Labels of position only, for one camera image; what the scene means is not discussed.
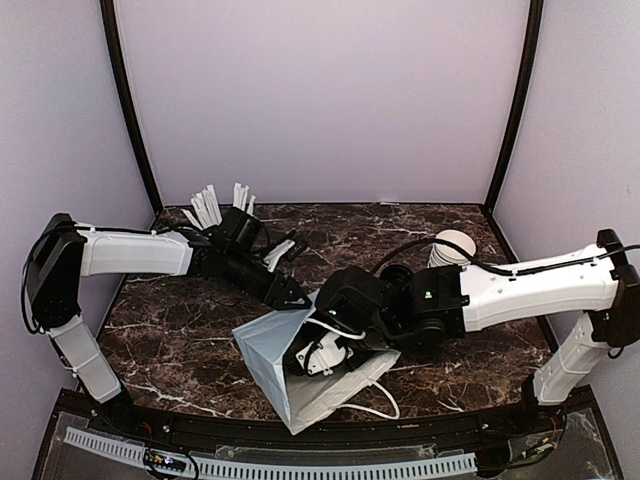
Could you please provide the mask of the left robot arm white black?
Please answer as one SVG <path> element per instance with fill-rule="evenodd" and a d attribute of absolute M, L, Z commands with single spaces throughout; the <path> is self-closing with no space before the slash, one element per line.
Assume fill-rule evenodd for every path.
<path fill-rule="evenodd" d="M 32 245 L 22 267 L 20 308 L 32 335 L 47 336 L 101 417 L 120 436 L 141 427 L 140 412 L 83 319 L 82 279 L 159 275 L 222 279 L 276 311 L 307 309 L 312 302 L 299 283 L 279 270 L 281 261 L 307 247 L 294 232 L 258 248 L 265 233 L 254 215 L 232 207 L 210 227 L 162 231 L 81 224 L 55 214 Z"/>

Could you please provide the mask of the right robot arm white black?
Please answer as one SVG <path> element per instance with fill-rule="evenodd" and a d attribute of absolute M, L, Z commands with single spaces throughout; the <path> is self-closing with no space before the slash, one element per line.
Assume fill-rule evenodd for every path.
<path fill-rule="evenodd" d="M 317 311 L 370 350 L 459 338 L 526 317 L 577 311 L 571 334 L 522 387 L 523 402 L 510 413 L 521 434 L 534 432 L 574 386 L 612 350 L 639 340 L 639 274 L 627 246 L 612 229 L 569 254 L 491 266 L 467 265 L 417 273 L 382 260 L 370 271 L 334 272 L 319 290 Z"/>

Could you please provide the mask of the light blue paper bag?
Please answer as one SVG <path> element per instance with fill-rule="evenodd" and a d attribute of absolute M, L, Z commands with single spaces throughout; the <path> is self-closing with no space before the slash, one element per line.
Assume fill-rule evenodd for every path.
<path fill-rule="evenodd" d="M 293 340 L 296 337 L 314 340 L 326 332 L 346 338 L 354 350 L 353 357 L 328 376 L 286 373 L 283 357 Z M 272 311 L 235 328 L 233 336 L 255 383 L 293 435 L 340 408 L 360 410 L 387 420 L 400 418 L 397 401 L 379 383 L 397 362 L 400 353 L 396 350 L 364 351 L 357 355 L 353 344 L 359 336 L 323 320 L 314 307 Z M 351 401 L 356 394 L 371 386 L 387 397 L 393 408 L 391 414 Z"/>

